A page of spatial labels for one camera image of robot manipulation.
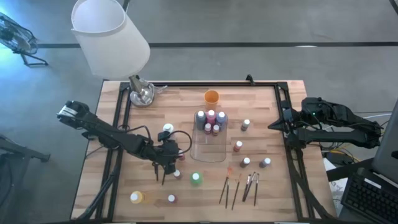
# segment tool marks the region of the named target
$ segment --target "small bottle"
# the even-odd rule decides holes
[[[239,152],[241,150],[243,143],[241,141],[237,141],[234,146],[234,151]]]
[[[209,110],[209,112],[207,112],[206,117],[207,117],[207,123],[211,125],[216,124],[216,114],[213,110]]]
[[[182,174],[181,174],[181,172],[180,172],[179,170],[175,170],[175,172],[173,173],[173,175],[174,175],[174,177],[175,177],[177,180],[180,180],[180,179],[182,178]]]
[[[167,200],[168,200],[170,203],[177,203],[177,197],[176,197],[175,195],[169,195],[169,196],[167,197]]]
[[[250,120],[245,119],[245,120],[243,121],[243,123],[242,123],[241,130],[242,130],[242,131],[247,130],[247,128],[249,127],[249,124],[250,124]]]
[[[184,161],[185,160],[185,154],[178,155],[178,159],[181,160],[181,161]]]
[[[225,125],[226,116],[224,112],[219,112],[216,116],[216,124],[220,127],[220,131],[223,130],[223,126]]]
[[[245,168],[245,167],[247,167],[248,165],[249,165],[249,163],[250,163],[250,159],[249,158],[244,158],[243,160],[242,160],[242,162],[241,162],[241,167],[242,168]]]
[[[191,175],[191,184],[192,185],[200,185],[202,183],[202,178],[201,178],[201,174],[199,172],[194,172]]]
[[[143,202],[144,199],[145,199],[145,195],[144,195],[143,193],[139,192],[139,191],[135,191],[135,192],[133,192],[133,193],[130,195],[130,201],[131,201],[132,203],[138,204],[138,203]]]
[[[263,159],[263,160],[260,162],[259,167],[265,168],[265,167],[268,166],[269,164],[271,164],[271,159],[270,159],[270,158],[265,158],[265,159]]]
[[[174,127],[172,124],[167,123],[163,126],[163,131],[172,133],[174,131]]]
[[[211,133],[211,124],[207,123],[205,125],[205,133],[210,134]]]
[[[219,127],[217,124],[215,124],[215,125],[213,126],[213,135],[214,135],[214,136],[217,136],[218,133],[219,133],[219,131],[220,131],[220,127]]]
[[[205,128],[206,116],[205,112],[199,111],[196,115],[197,129],[202,131]]]

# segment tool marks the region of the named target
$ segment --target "gray floor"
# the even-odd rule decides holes
[[[0,0],[0,12],[32,29],[41,43],[70,44],[76,43],[70,33],[74,2]],[[398,15],[388,0],[132,0],[127,13],[149,42],[398,41]],[[95,109],[101,88],[80,49],[40,49],[38,55],[50,66],[27,68],[0,47],[0,133],[52,154],[48,163],[31,163],[9,223],[68,220],[87,141],[55,114],[67,100]],[[309,96],[353,111],[390,111],[398,97],[397,60],[396,47],[152,49],[140,75],[305,80]],[[375,153],[348,149],[360,159]]]

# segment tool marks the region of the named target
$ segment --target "wooden table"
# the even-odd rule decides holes
[[[300,80],[287,82],[292,105],[296,110],[300,110],[301,101],[306,97],[304,83]],[[119,84],[120,82],[104,82],[96,111],[100,119],[110,124],[113,121]],[[157,95],[150,107],[132,106],[129,126],[133,128],[144,124],[148,126],[153,138],[156,138],[165,123],[172,123],[175,129],[192,133],[193,115],[196,111],[205,109],[203,94],[208,89],[219,92],[217,110],[224,111],[229,117],[225,161],[199,162],[186,154],[186,160],[178,161],[176,165],[182,172],[182,180],[176,180],[172,175],[168,175],[164,186],[161,186],[161,181],[155,181],[154,168],[150,161],[140,160],[124,152],[114,222],[270,222],[297,219],[282,135],[279,131],[267,128],[279,117],[273,88],[170,87],[161,95]],[[244,119],[251,120],[246,132],[240,130]],[[136,133],[146,136],[143,130]],[[176,138],[179,148],[186,149],[188,138],[183,134],[176,134]],[[240,152],[234,152],[233,145],[238,140],[243,142],[243,147]],[[98,142],[90,142],[87,153],[98,146]],[[329,213],[335,215],[319,148],[308,147],[303,153],[311,191]],[[106,150],[102,149],[85,161],[72,218],[79,216],[98,193],[105,157]],[[243,169],[239,163],[244,157],[250,157],[251,163]],[[260,169],[258,163],[265,157],[271,158],[272,164]],[[229,205],[228,209],[225,209],[224,199],[221,205],[218,204],[218,200],[228,166],[233,168],[233,172],[229,185]],[[199,187],[192,187],[189,181],[190,174],[194,171],[203,174],[203,184]],[[254,186],[246,202],[242,202],[247,176],[253,171],[260,173],[255,207],[253,206]],[[242,173],[241,185],[234,210],[231,211],[236,179],[240,173]],[[144,203],[136,205],[130,202],[129,196],[135,190],[146,194]],[[178,203],[168,203],[169,194],[176,195]],[[300,198],[303,210],[306,212],[302,194]]]

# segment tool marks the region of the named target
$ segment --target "clear plastic tray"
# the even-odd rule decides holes
[[[202,162],[223,162],[226,158],[226,132],[228,130],[228,116],[217,136],[206,134],[204,130],[197,129],[196,114],[194,115],[192,148],[190,155],[192,159]]]

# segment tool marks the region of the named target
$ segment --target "keyboard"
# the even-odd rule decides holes
[[[341,204],[372,223],[398,224],[398,189],[364,168],[348,178]]]

